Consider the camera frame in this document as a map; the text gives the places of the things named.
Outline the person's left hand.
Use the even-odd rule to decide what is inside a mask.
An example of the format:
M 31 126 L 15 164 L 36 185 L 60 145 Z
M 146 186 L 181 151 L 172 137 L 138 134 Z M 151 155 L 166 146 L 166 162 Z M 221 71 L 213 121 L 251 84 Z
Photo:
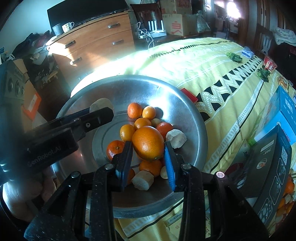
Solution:
M 52 179 L 53 171 L 48 167 L 43 171 L 43 180 L 38 181 L 35 177 L 19 182 L 10 181 L 4 184 L 3 200 L 12 213 L 20 220 L 30 222 L 34 218 L 27 202 L 38 197 L 47 202 L 56 191 L 55 183 Z

